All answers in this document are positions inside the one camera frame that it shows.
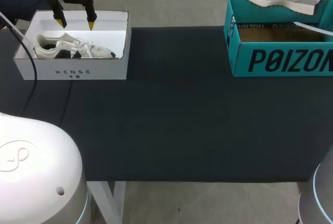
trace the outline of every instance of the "teal shoe box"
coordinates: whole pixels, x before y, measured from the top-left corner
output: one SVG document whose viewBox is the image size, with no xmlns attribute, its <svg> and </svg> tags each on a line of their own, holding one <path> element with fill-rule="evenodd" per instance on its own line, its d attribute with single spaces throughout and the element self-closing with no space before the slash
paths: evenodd
<svg viewBox="0 0 333 224">
<path fill-rule="evenodd" d="M 224 37 L 234 76 L 333 76 L 333 37 L 297 27 L 333 31 L 333 0 L 314 16 L 284 7 L 229 0 Z"/>
</svg>

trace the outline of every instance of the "shoe lace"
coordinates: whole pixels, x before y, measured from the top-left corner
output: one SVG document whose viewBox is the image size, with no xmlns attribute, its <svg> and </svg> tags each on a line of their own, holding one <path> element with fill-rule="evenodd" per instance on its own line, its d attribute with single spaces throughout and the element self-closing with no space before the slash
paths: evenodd
<svg viewBox="0 0 333 224">
<path fill-rule="evenodd" d="M 91 53 L 91 49 L 95 49 L 95 50 L 99 50 L 99 46 L 96 45 L 96 43 L 92 42 L 92 41 L 85 41 L 84 39 L 77 39 L 78 41 L 74 41 L 73 44 L 75 45 L 75 47 L 72 47 L 72 50 L 78 50 L 78 51 L 83 51 L 85 50 L 89 57 L 92 59 L 92 53 Z"/>
</svg>

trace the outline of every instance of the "white shoe box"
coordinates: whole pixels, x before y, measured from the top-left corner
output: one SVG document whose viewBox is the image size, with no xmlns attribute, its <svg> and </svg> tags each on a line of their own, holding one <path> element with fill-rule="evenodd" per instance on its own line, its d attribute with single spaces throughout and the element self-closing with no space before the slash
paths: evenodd
<svg viewBox="0 0 333 224">
<path fill-rule="evenodd" d="M 37 11 L 23 40 L 32 55 L 38 80 L 125 80 L 131 43 L 129 13 L 96 11 L 97 19 L 89 29 L 85 11 L 64 11 L 67 26 L 63 29 L 53 18 L 52 11 Z M 119 59 L 38 59 L 34 52 L 35 37 L 43 34 L 60 37 L 64 33 L 92 41 L 112 50 Z M 24 80 L 34 80 L 29 56 L 19 46 L 14 61 Z"/>
</svg>

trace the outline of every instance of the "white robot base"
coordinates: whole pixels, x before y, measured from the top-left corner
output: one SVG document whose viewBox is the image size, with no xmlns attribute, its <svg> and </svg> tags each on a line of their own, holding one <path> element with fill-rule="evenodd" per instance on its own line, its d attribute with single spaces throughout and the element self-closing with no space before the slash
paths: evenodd
<svg viewBox="0 0 333 224">
<path fill-rule="evenodd" d="M 73 139 L 45 122 L 0 113 L 0 224 L 90 224 Z"/>
</svg>

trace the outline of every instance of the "cable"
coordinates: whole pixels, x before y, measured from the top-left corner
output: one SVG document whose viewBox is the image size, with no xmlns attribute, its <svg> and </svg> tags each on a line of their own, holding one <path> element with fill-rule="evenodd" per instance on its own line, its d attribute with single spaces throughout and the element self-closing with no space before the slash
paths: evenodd
<svg viewBox="0 0 333 224">
<path fill-rule="evenodd" d="M 29 105 L 29 103 L 30 103 L 30 101 L 31 101 L 31 98 L 32 98 L 32 96 L 33 96 L 33 94 L 34 94 L 34 92 L 35 92 L 35 90 L 36 90 L 36 86 L 37 86 L 37 70 L 36 70 L 35 62 L 33 61 L 33 58 L 32 58 L 32 56 L 31 56 L 31 54 L 29 53 L 27 47 L 25 46 L 25 44 L 23 43 L 23 41 L 21 40 L 21 38 L 20 38 L 20 37 L 17 35 L 17 33 L 12 29 L 12 27 L 9 27 L 8 29 L 11 31 L 11 33 L 14 35 L 14 37 L 18 40 L 18 42 L 21 44 L 21 46 L 23 47 L 23 49 L 24 49 L 24 50 L 26 51 L 26 53 L 28 54 L 29 59 L 30 59 L 31 64 L 32 64 L 32 67 L 33 67 L 33 72 L 34 72 L 34 83 L 33 83 L 32 90 L 31 90 L 31 92 L 30 92 L 30 95 L 29 95 L 27 101 L 25 102 L 25 105 L 24 105 L 24 107 L 23 107 L 21 113 L 19 114 L 19 116 L 22 116 L 23 113 L 25 112 L 25 110 L 27 109 L 27 107 L 28 107 L 28 105 Z"/>
</svg>

